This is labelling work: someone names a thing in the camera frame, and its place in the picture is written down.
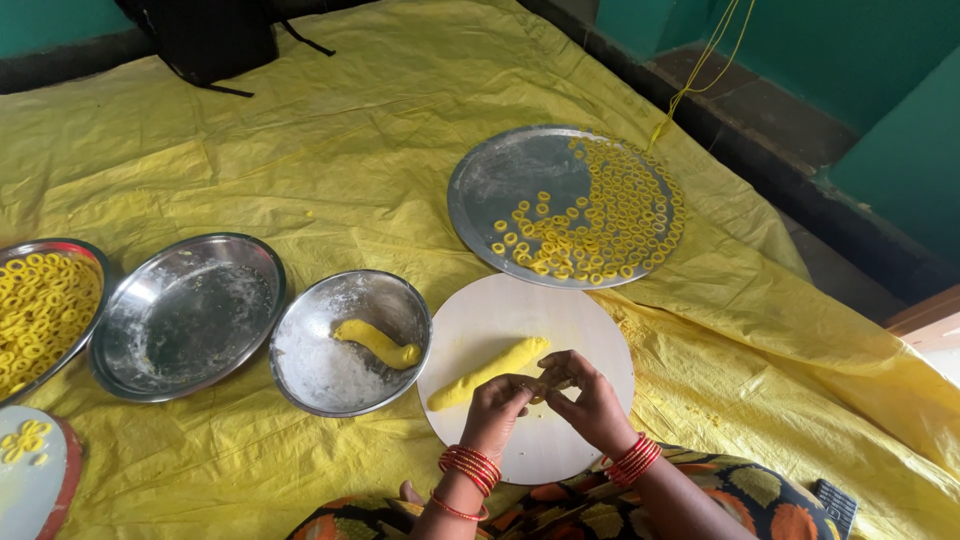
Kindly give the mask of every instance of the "yellow dough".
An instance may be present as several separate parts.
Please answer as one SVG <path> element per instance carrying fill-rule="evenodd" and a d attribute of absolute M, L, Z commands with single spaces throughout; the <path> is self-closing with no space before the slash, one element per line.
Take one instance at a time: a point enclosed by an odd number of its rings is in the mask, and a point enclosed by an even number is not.
<path fill-rule="evenodd" d="M 407 369 L 420 363 L 419 345 L 411 343 L 400 347 L 385 333 L 360 319 L 344 321 L 333 332 L 333 337 L 341 341 L 356 341 L 394 369 Z"/>
<path fill-rule="evenodd" d="M 514 345 L 500 351 L 489 362 L 437 390 L 426 400 L 426 406 L 436 412 L 465 402 L 473 396 L 477 386 L 498 375 L 513 373 L 536 358 L 550 346 L 545 337 L 524 337 Z"/>

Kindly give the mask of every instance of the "black baseboard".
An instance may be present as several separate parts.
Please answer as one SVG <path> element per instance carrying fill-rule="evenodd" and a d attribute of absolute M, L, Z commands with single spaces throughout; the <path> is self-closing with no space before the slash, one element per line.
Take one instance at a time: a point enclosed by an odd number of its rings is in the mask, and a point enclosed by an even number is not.
<path fill-rule="evenodd" d="M 274 0 L 285 18 L 336 12 L 376 0 Z M 48 51 L 0 59 L 0 94 L 65 83 L 156 54 L 138 29 L 94 37 Z"/>
<path fill-rule="evenodd" d="M 677 89 L 649 64 L 635 61 L 550 0 L 517 2 L 582 44 L 636 93 L 661 110 L 669 108 Z M 713 110 L 685 97 L 674 112 L 674 121 L 757 193 L 906 304 L 917 304 L 960 282 L 956 268 L 826 193 L 810 180 L 809 171 L 800 170 L 737 130 Z"/>

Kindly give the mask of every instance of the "yellow tarpaulin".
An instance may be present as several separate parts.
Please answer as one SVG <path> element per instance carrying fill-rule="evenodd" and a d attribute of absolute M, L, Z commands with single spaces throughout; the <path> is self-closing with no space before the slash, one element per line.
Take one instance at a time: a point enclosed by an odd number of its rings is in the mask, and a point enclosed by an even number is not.
<path fill-rule="evenodd" d="M 280 59 L 229 82 L 252 99 L 191 87 L 157 58 L 0 97 L 0 240 L 74 236 L 129 272 L 194 234 L 249 233 L 297 291 L 379 268 L 436 310 L 492 271 L 446 214 L 472 146 L 539 123 L 640 142 L 663 118 L 508 0 L 386 0 L 297 27 L 337 55 L 277 32 Z M 860 502 L 855 537 L 955 538 L 960 391 L 810 285 L 774 210 L 681 130 L 655 153 L 694 212 L 684 241 L 649 277 L 592 295 L 630 343 L 636 425 L 829 479 Z M 325 501 L 439 477 L 415 390 L 318 418 L 283 399 L 264 355 L 158 405 L 111 397 L 78 358 L 26 405 L 86 444 L 61 538 L 278 538 Z M 500 486 L 495 506 L 521 492 Z"/>

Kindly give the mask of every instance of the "woman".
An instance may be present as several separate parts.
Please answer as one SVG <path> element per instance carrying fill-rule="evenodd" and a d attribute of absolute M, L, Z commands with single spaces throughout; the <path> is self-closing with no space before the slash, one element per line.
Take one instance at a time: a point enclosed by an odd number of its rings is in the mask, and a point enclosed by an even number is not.
<path fill-rule="evenodd" d="M 505 375 L 476 389 L 460 445 L 441 457 L 444 476 L 429 502 L 403 482 L 400 501 L 328 503 L 289 538 L 839 539 L 816 499 L 773 471 L 739 457 L 645 443 L 607 379 L 575 351 L 553 353 L 539 366 L 544 372 L 538 380 Z M 553 389 L 566 380 L 581 389 L 576 402 Z M 547 484 L 478 527 L 484 496 L 498 479 L 493 465 L 499 465 L 516 418 L 535 397 L 545 397 L 612 460 L 606 473 L 616 481 L 584 473 Z"/>

